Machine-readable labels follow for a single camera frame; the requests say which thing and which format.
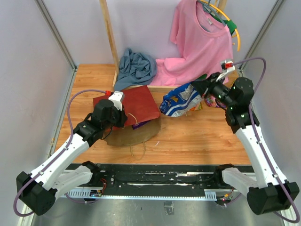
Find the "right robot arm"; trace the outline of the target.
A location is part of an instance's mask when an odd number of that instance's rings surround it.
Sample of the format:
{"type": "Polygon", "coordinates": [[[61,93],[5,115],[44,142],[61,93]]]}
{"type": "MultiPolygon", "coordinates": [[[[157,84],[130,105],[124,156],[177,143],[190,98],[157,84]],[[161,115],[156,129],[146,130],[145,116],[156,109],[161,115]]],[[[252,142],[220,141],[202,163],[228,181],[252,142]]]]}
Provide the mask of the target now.
{"type": "Polygon", "coordinates": [[[216,168],[214,185],[218,188],[230,185],[238,190],[256,215],[289,209],[300,189],[297,183],[287,180],[264,140],[260,123],[250,107],[254,96],[253,82],[239,77],[228,88],[218,79],[219,75],[212,74],[191,85],[202,97],[213,96],[226,106],[226,122],[246,150],[256,179],[251,179],[232,164],[224,164],[216,168]]]}

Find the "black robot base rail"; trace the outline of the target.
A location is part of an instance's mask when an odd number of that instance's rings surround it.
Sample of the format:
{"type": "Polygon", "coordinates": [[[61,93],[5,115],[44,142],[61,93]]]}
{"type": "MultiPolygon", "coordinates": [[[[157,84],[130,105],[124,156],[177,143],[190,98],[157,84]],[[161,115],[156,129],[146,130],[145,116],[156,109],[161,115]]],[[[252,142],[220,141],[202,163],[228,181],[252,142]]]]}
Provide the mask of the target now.
{"type": "Polygon", "coordinates": [[[187,198],[205,196],[206,191],[230,192],[213,175],[216,165],[98,164],[108,197],[187,198]]]}

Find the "red brown paper bag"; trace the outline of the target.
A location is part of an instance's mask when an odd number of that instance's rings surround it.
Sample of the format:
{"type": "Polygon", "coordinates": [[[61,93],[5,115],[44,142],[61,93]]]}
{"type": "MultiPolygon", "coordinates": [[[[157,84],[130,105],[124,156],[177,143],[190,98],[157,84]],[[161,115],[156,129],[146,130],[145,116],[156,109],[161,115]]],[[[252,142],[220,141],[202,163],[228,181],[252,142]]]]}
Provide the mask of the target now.
{"type": "Polygon", "coordinates": [[[107,145],[127,146],[135,160],[141,160],[146,151],[146,142],[156,136],[161,130],[161,118],[158,106],[149,90],[144,86],[122,91],[125,98],[122,102],[128,117],[124,128],[113,127],[111,134],[105,138],[107,145]],[[148,121],[146,125],[133,130],[132,125],[148,121]],[[134,156],[133,146],[143,144],[143,154],[134,156]]]}

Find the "blue snack bag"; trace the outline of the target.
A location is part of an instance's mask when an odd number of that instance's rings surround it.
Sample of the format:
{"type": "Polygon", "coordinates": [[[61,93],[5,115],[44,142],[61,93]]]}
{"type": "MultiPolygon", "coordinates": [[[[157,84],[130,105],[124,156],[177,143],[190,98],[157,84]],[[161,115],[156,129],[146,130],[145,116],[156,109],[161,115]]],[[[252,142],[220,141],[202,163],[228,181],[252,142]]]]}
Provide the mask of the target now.
{"type": "Polygon", "coordinates": [[[164,95],[159,110],[165,116],[179,117],[202,100],[193,86],[186,83],[164,95]]]}

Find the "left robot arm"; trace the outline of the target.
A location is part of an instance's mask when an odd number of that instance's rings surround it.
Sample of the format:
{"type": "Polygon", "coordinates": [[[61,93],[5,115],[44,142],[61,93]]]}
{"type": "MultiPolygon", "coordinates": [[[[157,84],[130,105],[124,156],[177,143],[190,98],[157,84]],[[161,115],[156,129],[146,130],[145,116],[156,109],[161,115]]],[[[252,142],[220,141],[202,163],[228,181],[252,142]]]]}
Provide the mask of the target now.
{"type": "Polygon", "coordinates": [[[63,171],[96,141],[104,139],[105,131],[125,125],[127,116],[122,101],[122,98],[114,96],[100,100],[94,111],[71,131],[66,142],[50,158],[30,173],[22,171],[16,177],[14,203],[21,200],[32,213],[41,216],[58,198],[75,187],[98,185],[101,175],[98,167],[90,161],[70,173],[63,174],[63,171]]]}

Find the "purple Fox's candy bag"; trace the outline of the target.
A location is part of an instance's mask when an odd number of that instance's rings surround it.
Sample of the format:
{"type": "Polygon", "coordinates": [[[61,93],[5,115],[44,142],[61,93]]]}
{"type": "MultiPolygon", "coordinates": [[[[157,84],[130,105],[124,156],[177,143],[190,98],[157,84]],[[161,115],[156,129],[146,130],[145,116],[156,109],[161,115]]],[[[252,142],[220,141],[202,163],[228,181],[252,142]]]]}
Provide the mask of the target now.
{"type": "Polygon", "coordinates": [[[207,97],[205,99],[205,103],[209,107],[226,109],[226,106],[223,103],[221,103],[218,100],[216,100],[216,98],[213,97],[213,96],[207,97]]]}

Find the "small purple candy bag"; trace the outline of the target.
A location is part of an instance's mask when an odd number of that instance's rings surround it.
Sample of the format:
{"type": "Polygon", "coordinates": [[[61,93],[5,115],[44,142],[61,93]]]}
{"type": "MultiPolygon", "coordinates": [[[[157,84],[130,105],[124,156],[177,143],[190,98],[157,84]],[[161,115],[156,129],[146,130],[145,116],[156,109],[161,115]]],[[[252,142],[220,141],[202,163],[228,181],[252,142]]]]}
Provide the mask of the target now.
{"type": "Polygon", "coordinates": [[[149,123],[149,122],[150,122],[150,120],[144,121],[144,122],[140,122],[140,123],[137,123],[137,124],[134,124],[134,125],[132,125],[132,129],[133,129],[133,130],[138,129],[138,128],[140,128],[140,127],[146,125],[146,124],[149,123]]]}

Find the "orange Fox's candy bag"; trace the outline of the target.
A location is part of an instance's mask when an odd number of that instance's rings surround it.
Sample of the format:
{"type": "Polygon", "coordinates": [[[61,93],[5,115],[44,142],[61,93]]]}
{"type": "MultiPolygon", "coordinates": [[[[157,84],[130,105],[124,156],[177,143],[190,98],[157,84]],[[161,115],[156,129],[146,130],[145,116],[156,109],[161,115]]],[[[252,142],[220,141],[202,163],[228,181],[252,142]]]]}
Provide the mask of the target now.
{"type": "Polygon", "coordinates": [[[195,106],[193,106],[189,111],[190,111],[190,112],[193,112],[193,111],[199,111],[199,110],[202,110],[202,109],[203,109],[202,103],[199,102],[199,103],[197,103],[195,106]]]}

